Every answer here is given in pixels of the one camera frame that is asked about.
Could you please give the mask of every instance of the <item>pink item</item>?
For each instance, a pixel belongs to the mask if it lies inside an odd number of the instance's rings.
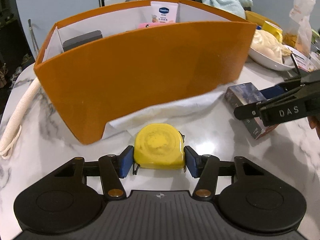
[[[154,26],[163,25],[163,24],[167,24],[167,23],[140,23],[138,26],[138,29],[146,28],[147,25],[148,27],[154,27]]]

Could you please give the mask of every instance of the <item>white rope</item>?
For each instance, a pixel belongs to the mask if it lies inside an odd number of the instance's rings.
[[[19,103],[17,104],[16,109],[11,115],[7,127],[4,130],[2,138],[0,140],[0,156],[3,159],[8,159],[11,156],[12,149],[15,142],[18,140],[21,133],[22,126],[20,125],[21,120],[31,104],[33,98],[40,88],[40,82],[38,78],[35,78],[33,82],[28,87],[27,91],[24,93]]]

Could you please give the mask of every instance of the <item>black box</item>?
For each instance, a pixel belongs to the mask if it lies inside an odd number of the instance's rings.
[[[86,44],[91,41],[96,41],[98,39],[102,39],[102,33],[101,31],[94,31],[86,34],[82,34],[80,36],[74,37],[70,40],[66,40],[62,47],[63,51],[66,52],[69,49],[73,49],[75,47],[78,47],[80,45]]]
[[[225,99],[234,110],[237,106],[258,102],[266,98],[252,83],[245,83],[228,87]],[[243,123],[254,139],[266,135],[278,126],[278,124],[275,124],[266,127],[259,117],[243,120]]]

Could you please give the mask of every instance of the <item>plastic bag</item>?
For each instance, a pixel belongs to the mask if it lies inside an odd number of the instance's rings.
[[[289,28],[283,37],[283,42],[309,57],[312,30],[309,23],[310,14],[316,0],[293,0],[290,11]]]

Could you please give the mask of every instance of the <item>screw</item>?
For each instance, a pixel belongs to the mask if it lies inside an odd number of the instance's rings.
[[[108,195],[110,197],[121,197],[124,194],[124,192],[118,188],[113,188],[108,191]]]
[[[209,197],[211,195],[211,191],[207,189],[198,189],[196,191],[196,195],[198,197]]]

